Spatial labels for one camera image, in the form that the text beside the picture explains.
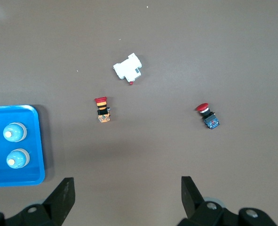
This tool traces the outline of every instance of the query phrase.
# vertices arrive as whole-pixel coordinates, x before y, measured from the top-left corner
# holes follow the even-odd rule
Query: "red button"
[[[101,103],[101,102],[105,102],[107,99],[107,97],[100,97],[100,98],[95,98],[96,103]]]
[[[199,111],[199,112],[202,112],[202,111],[206,110],[208,106],[209,106],[208,103],[203,103],[203,104],[201,104],[200,106],[198,106],[198,107],[196,108],[196,110]]]

